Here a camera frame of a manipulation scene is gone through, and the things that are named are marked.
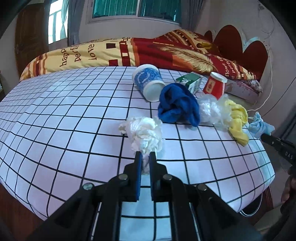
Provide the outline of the right hand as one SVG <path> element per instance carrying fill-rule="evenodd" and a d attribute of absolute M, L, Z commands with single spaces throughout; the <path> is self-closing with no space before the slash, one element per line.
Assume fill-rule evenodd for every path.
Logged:
<path fill-rule="evenodd" d="M 286 180 L 285 187 L 281 195 L 282 204 L 290 198 L 292 190 L 295 190 L 295 175 L 293 174 L 293 168 L 290 167 L 287 173 L 289 174 L 289 177 Z"/>

